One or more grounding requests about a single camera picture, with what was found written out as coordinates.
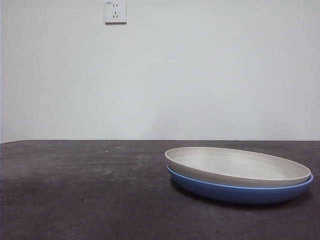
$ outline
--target plate rim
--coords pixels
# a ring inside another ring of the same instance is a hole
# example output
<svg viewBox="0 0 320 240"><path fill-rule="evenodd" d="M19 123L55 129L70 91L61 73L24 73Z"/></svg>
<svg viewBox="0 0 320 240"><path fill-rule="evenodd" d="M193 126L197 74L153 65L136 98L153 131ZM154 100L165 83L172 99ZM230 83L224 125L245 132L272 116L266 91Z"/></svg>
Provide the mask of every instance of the plate rim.
<svg viewBox="0 0 320 240"><path fill-rule="evenodd" d="M307 184L310 184L314 180L314 175L310 173L310 178L307 181L304 181L302 183L296 184L296 185L290 185L290 186L270 186L270 187L254 187L254 186L233 186L233 185L225 185L225 184L219 184L219 183L214 183L214 182L208 182L208 181L202 181L198 179L194 179L185 175L182 175L173 169L171 169L168 165L166 165L168 168L169 172L175 175L178 175L181 178L201 183L201 184L206 184L206 185L213 185L216 187L223 187L223 188L232 188L232 189L250 189L250 190L281 190L281 189L292 189L292 188L298 188Z"/></svg>

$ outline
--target wall socket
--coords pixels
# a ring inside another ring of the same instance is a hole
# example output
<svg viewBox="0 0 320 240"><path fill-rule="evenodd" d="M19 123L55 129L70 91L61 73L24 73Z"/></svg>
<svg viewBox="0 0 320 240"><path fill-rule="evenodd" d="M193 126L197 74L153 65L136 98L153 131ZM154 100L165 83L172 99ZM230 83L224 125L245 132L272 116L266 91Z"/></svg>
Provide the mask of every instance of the wall socket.
<svg viewBox="0 0 320 240"><path fill-rule="evenodd" d="M127 1L126 0L104 0L104 22L105 24L127 23Z"/></svg>

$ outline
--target plate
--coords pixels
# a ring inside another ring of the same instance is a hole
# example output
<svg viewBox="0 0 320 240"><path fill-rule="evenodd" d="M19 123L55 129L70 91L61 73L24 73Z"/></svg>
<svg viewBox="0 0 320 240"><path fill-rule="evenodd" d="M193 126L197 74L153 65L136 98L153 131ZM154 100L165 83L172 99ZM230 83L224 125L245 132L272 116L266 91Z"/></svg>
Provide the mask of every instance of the plate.
<svg viewBox="0 0 320 240"><path fill-rule="evenodd" d="M284 202L306 191L314 179L314 176L311 174L307 181L292 186L230 186L193 179L173 171L169 166L167 166L167 168L172 179L184 189L206 198L238 204L272 204Z"/></svg>
<svg viewBox="0 0 320 240"><path fill-rule="evenodd" d="M240 187L285 187L310 178L304 165L267 154L217 147L179 147L165 153L175 172L205 182Z"/></svg>

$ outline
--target table surface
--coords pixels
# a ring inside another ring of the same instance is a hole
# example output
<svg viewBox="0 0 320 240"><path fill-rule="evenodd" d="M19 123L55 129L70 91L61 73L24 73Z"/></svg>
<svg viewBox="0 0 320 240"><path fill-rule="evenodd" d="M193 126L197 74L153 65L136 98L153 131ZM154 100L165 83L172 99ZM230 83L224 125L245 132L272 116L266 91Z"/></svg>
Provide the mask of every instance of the table surface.
<svg viewBox="0 0 320 240"><path fill-rule="evenodd" d="M206 199L171 181L164 152L232 148L306 165L282 203ZM320 141L33 140L1 144L3 240L318 240Z"/></svg>

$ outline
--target blue plate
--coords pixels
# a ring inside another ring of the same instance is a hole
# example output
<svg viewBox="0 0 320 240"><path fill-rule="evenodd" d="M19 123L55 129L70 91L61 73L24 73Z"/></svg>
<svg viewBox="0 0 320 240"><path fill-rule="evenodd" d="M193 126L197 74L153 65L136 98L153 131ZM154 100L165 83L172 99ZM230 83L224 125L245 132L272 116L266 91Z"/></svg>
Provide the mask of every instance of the blue plate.
<svg viewBox="0 0 320 240"><path fill-rule="evenodd" d="M184 189L219 201L238 204L272 204L287 201L308 189L314 176L309 180L292 186L246 187L216 184L183 176L167 166L172 179Z"/></svg>

